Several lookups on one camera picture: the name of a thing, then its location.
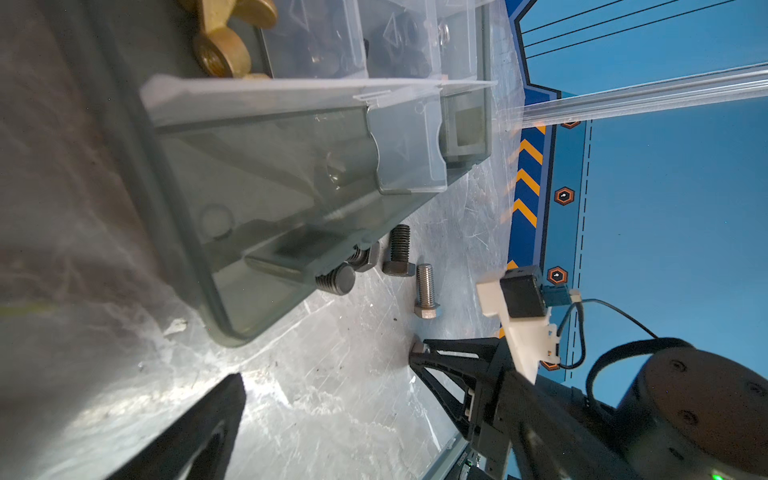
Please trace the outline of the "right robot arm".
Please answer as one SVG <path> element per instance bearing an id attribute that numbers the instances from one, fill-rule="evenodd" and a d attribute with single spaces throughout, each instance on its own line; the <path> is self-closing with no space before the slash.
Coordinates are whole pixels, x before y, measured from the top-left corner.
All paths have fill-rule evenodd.
<path id="1" fill-rule="evenodd" d="M 409 365 L 491 479 L 763 479 L 767 382 L 676 338 L 603 354 L 584 388 L 529 380 L 499 338 L 415 344 Z"/>

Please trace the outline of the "black bolt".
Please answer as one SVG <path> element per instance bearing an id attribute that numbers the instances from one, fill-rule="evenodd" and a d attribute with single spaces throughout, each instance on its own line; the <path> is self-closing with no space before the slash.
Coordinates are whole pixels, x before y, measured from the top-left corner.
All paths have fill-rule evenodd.
<path id="1" fill-rule="evenodd" d="M 396 277 L 412 277 L 416 266 L 410 261 L 410 227 L 399 224 L 389 235 L 390 257 L 382 265 L 384 274 Z"/>
<path id="2" fill-rule="evenodd" d="M 337 296 L 347 295 L 356 282 L 356 274 L 373 269 L 380 257 L 380 243 L 376 242 L 367 249 L 355 247 L 353 254 L 341 265 L 327 274 L 315 278 L 316 287 L 326 293 Z"/>

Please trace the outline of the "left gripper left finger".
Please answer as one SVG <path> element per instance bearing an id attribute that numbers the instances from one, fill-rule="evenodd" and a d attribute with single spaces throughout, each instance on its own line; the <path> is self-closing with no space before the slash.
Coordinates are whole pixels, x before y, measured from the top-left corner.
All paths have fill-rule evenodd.
<path id="1" fill-rule="evenodd" d="M 230 374 L 206 393 L 111 479 L 223 479 L 234 450 L 246 391 Z"/>

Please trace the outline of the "black wing nut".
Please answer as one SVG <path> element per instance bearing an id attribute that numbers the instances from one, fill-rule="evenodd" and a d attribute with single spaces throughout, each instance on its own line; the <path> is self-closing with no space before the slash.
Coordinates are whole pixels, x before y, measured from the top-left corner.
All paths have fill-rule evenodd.
<path id="1" fill-rule="evenodd" d="M 385 77 L 426 79 L 434 75 L 425 21 L 424 14 L 413 11 L 390 17 L 382 31 L 378 57 Z"/>
<path id="2" fill-rule="evenodd" d="M 364 76 L 365 62 L 353 42 L 344 19 L 332 16 L 328 23 L 312 22 L 289 38 L 288 76 L 291 78 L 341 79 Z"/>

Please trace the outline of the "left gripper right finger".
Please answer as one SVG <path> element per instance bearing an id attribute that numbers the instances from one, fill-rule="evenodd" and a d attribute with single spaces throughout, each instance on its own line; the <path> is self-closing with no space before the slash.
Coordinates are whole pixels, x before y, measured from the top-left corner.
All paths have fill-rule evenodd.
<path id="1" fill-rule="evenodd" d="M 524 479 L 637 479 L 615 451 L 514 370 L 499 393 L 499 430 Z"/>

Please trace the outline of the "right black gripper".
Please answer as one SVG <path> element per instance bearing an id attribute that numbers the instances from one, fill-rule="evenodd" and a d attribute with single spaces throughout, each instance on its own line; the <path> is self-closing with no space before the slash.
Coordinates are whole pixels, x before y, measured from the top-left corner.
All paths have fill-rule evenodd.
<path id="1" fill-rule="evenodd" d="M 622 479 L 624 460 L 614 448 L 610 420 L 615 409 L 578 388 L 541 378 L 529 382 L 497 353 L 501 340 L 426 339 L 409 365 L 435 396 L 461 436 L 485 460 L 470 479 Z M 431 370 L 463 392 L 458 400 Z"/>

